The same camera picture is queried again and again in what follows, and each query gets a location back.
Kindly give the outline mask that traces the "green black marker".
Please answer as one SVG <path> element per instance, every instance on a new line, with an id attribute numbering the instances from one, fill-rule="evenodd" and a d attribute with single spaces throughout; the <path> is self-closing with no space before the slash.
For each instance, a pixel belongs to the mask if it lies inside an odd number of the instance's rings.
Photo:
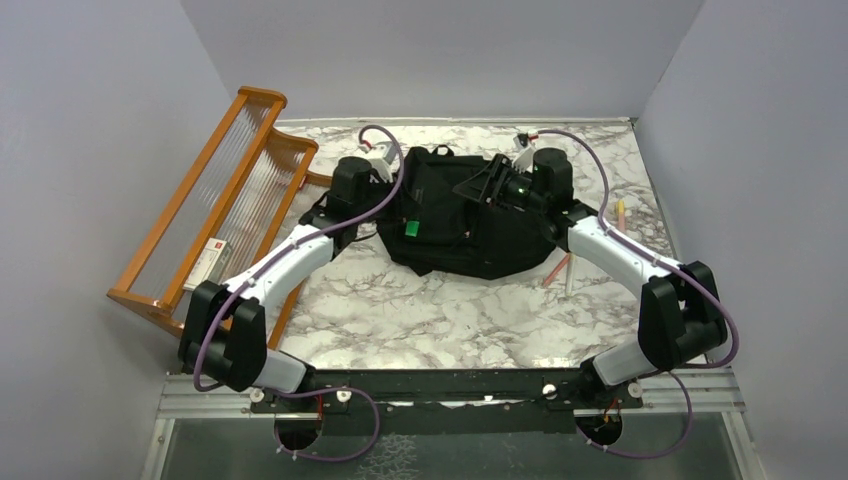
<path id="1" fill-rule="evenodd" d="M 406 237 L 416 238 L 419 235 L 420 222 L 410 220 L 405 223 L 404 235 Z"/>

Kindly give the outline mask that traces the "black student backpack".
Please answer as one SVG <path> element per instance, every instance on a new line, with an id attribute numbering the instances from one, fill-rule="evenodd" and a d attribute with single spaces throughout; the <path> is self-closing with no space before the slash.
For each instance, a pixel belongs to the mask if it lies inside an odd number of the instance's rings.
<path id="1" fill-rule="evenodd" d="M 488 162 L 479 155 L 408 150 L 402 187 L 376 222 L 393 262 L 419 276 L 439 271 L 495 280 L 549 257 L 555 246 L 530 213 L 477 204 L 452 192 Z M 410 220 L 420 222 L 416 238 L 404 235 Z"/>

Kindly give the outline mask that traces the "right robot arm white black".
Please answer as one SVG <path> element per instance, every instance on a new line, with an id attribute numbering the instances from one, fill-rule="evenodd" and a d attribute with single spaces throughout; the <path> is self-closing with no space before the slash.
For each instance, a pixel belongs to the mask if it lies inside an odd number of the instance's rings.
<path id="1" fill-rule="evenodd" d="M 616 395 L 617 386 L 674 370 L 735 339 L 736 327 L 717 298 L 709 267 L 657 254 L 624 237 L 601 211 L 576 199 L 573 168 L 564 151 L 527 152 L 532 157 L 529 170 L 498 154 L 454 191 L 481 205 L 534 216 L 544 238 L 590 261 L 638 297 L 636 337 L 579 367 L 574 387 L 585 404 L 600 407 Z"/>

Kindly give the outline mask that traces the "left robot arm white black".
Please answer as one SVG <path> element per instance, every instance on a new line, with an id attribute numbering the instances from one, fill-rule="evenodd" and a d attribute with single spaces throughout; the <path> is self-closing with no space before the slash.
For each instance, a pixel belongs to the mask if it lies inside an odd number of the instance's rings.
<path id="1" fill-rule="evenodd" d="M 361 157 L 342 158 L 329 189 L 304 212 L 289 235 L 242 273 L 192 292 L 178 346 L 178 358 L 194 376 L 195 387 L 276 390 L 285 407 L 298 411 L 313 401 L 308 363 L 267 345 L 266 315 L 292 291 L 330 263 L 397 193 L 401 173 L 380 173 Z"/>

